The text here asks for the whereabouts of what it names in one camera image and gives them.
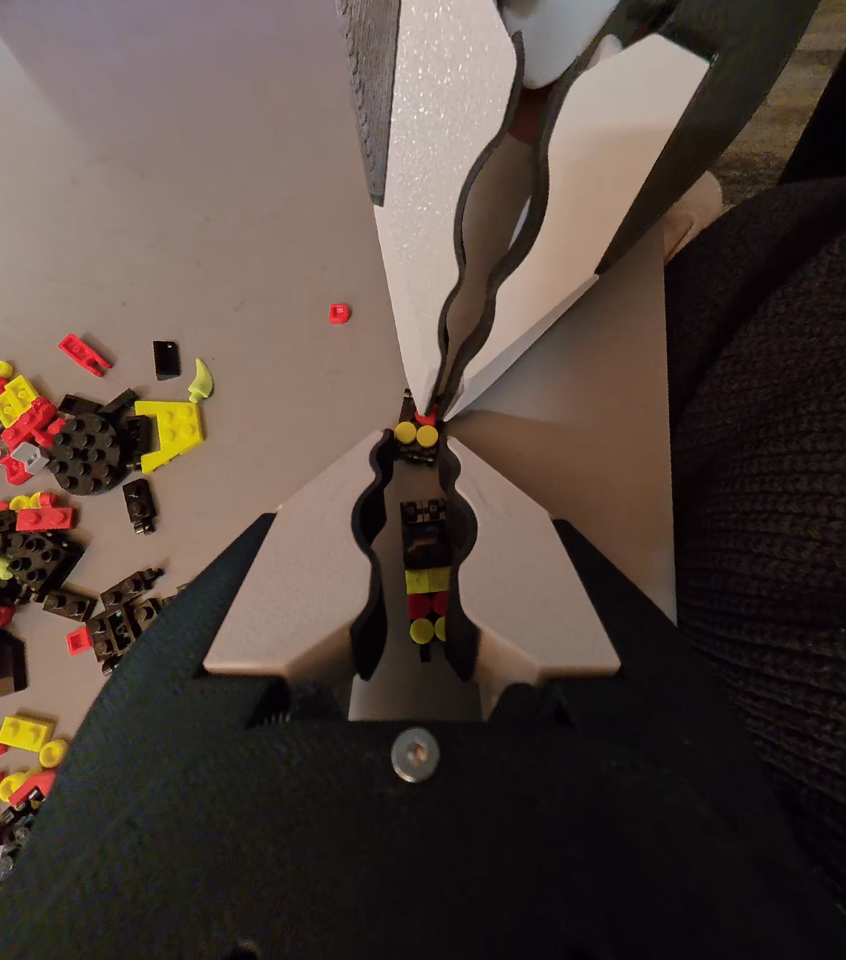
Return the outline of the red lego clip plate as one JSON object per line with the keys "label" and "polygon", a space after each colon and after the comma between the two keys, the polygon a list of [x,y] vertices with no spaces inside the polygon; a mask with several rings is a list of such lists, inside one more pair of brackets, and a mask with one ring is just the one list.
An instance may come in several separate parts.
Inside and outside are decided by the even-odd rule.
{"label": "red lego clip plate", "polygon": [[113,366],[102,354],[79,336],[69,333],[58,343],[57,349],[69,360],[95,378],[103,378]]}

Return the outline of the beige shoe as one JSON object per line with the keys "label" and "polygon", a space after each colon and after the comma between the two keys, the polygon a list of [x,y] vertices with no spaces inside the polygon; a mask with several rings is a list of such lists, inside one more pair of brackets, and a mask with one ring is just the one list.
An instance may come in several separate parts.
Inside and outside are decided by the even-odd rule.
{"label": "beige shoe", "polygon": [[722,186],[712,171],[706,171],[664,214],[663,260],[668,264],[724,213]]}

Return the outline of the black round lego plate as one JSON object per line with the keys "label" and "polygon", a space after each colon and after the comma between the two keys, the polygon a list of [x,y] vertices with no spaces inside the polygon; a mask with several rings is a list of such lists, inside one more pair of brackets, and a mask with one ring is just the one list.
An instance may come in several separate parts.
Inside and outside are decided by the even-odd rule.
{"label": "black round lego plate", "polygon": [[127,479],[121,437],[106,416],[96,412],[64,418],[47,452],[47,468],[65,494],[90,497],[104,494]]}

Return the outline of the black lego clip assembly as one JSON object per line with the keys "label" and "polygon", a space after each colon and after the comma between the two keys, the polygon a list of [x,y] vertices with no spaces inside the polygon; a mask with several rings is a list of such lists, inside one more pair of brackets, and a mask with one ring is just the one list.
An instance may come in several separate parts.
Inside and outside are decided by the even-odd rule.
{"label": "black lego clip assembly", "polygon": [[408,463],[433,465],[441,438],[439,408],[433,407],[429,414],[418,412],[413,394],[406,388],[393,434],[401,459]]}

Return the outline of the pile of lego pieces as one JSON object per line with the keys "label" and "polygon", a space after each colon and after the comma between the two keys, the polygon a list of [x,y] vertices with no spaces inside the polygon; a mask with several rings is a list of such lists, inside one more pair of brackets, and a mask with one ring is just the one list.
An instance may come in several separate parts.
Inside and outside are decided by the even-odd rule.
{"label": "pile of lego pieces", "polygon": [[[134,404],[146,400],[131,388],[106,403],[71,392],[55,400],[0,359],[0,701],[30,686],[28,646],[14,631],[14,619],[26,607],[66,619],[68,654],[93,652],[107,676],[166,603],[148,597],[164,574],[161,568],[132,573],[98,594],[73,583],[88,547],[80,536],[78,499],[99,494],[65,493],[48,469],[49,449],[66,417],[106,417],[117,428],[128,474],[105,494],[120,489],[133,532],[153,534],[159,517],[153,474],[143,474],[140,464],[158,449],[157,428],[154,419],[134,412]],[[68,750],[56,724],[21,707],[0,716],[0,887]]]}

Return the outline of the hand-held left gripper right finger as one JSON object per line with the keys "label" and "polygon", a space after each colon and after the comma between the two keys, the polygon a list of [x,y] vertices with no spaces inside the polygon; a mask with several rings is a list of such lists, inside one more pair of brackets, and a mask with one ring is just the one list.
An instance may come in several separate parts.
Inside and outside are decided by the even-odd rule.
{"label": "hand-held left gripper right finger", "polygon": [[438,457],[451,546],[446,656],[489,719],[514,685],[608,677],[621,660],[548,510],[456,438]]}

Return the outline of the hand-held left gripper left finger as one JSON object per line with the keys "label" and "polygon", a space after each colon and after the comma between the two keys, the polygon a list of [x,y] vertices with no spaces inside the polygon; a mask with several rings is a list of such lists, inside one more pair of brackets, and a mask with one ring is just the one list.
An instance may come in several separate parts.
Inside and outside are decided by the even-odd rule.
{"label": "hand-held left gripper left finger", "polygon": [[358,441],[278,507],[203,660],[213,676],[321,688],[349,718],[388,639],[381,561],[393,430]]}

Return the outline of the yellow wedge lego plate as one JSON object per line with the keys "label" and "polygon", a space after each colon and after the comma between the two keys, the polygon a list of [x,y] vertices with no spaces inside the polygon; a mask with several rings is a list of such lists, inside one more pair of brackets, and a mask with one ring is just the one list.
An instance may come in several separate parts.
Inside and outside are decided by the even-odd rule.
{"label": "yellow wedge lego plate", "polygon": [[142,474],[151,475],[179,455],[204,442],[201,411],[197,403],[186,401],[138,400],[134,404],[137,416],[155,421],[158,448],[141,456]]}

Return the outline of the red yellow black lego stack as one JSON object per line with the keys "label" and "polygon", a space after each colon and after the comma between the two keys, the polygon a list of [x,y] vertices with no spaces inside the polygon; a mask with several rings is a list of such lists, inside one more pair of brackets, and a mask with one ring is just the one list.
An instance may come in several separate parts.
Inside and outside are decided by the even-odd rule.
{"label": "red yellow black lego stack", "polygon": [[442,498],[400,502],[408,635],[426,665],[446,642],[452,544]]}

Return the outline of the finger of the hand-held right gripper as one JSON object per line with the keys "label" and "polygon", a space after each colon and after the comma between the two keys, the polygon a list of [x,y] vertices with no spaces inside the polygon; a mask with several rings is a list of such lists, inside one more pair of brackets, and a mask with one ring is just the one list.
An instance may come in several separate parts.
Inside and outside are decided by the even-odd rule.
{"label": "finger of the hand-held right gripper", "polygon": [[463,215],[520,85],[496,2],[402,2],[382,205],[374,211],[405,382],[428,412],[465,276]]}
{"label": "finger of the hand-held right gripper", "polygon": [[597,281],[711,64],[652,33],[557,83],[530,156],[525,217],[490,271],[482,313],[453,361],[444,421],[475,402]]}

